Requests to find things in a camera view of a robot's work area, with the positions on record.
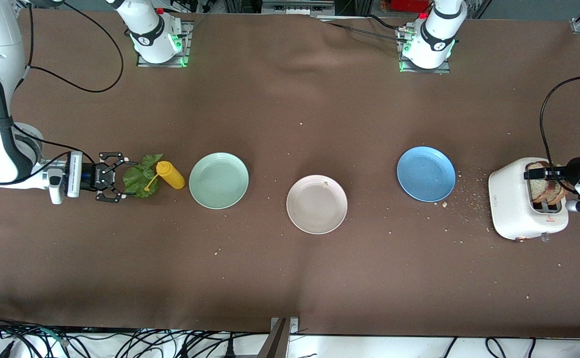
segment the plate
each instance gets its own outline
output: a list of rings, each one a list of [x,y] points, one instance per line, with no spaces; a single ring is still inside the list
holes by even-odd
[[[430,147],[415,147],[405,152],[398,161],[396,175],[403,189],[420,201],[440,201],[455,187],[451,161]]]
[[[347,196],[334,179],[310,175],[294,183],[286,208],[299,229],[308,234],[326,234],[345,220]]]
[[[248,182],[244,162],[232,154],[214,153],[203,157],[192,168],[188,187],[201,206],[225,209],[244,197]]]

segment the brown table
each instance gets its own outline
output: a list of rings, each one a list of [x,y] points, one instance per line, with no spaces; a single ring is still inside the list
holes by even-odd
[[[206,154],[231,152],[249,189],[213,211],[166,186],[60,206],[42,190],[0,188],[0,317],[265,331],[293,315],[307,333],[580,337],[580,214],[550,243],[520,244],[494,232],[487,198],[490,172],[543,155],[542,100],[580,75],[567,23],[467,21],[440,76],[399,73],[392,43],[307,16],[211,15],[188,68],[136,68],[117,14],[92,16],[123,45],[118,86],[85,93],[33,71],[13,116],[92,155],[164,153],[186,177]],[[35,20],[34,64],[89,88],[115,79],[117,54],[94,25],[59,10]],[[546,115],[555,160],[580,156],[580,82]],[[460,171],[446,208],[395,179],[399,156],[423,144]],[[349,200],[323,236],[285,213],[292,183],[315,173]]]

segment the yellow mustard bottle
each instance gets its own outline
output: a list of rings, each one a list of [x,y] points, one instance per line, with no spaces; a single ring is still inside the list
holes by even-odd
[[[162,177],[170,186],[176,189],[181,189],[186,185],[183,176],[172,166],[172,163],[167,161],[158,162],[156,166],[158,175]]]

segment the green leaf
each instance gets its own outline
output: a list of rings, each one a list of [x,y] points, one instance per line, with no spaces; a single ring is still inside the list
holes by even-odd
[[[158,181],[154,180],[149,186],[149,190],[146,191],[147,185],[151,182],[151,179],[155,177],[155,172],[151,169],[151,166],[160,160],[161,154],[153,154],[151,156],[144,156],[142,163],[129,168],[124,173],[124,186],[127,192],[134,192],[136,197],[147,197],[158,190]]]

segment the red object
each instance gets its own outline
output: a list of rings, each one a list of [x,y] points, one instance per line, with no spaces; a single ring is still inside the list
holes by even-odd
[[[392,0],[392,10],[410,13],[423,13],[429,6],[429,0]]]

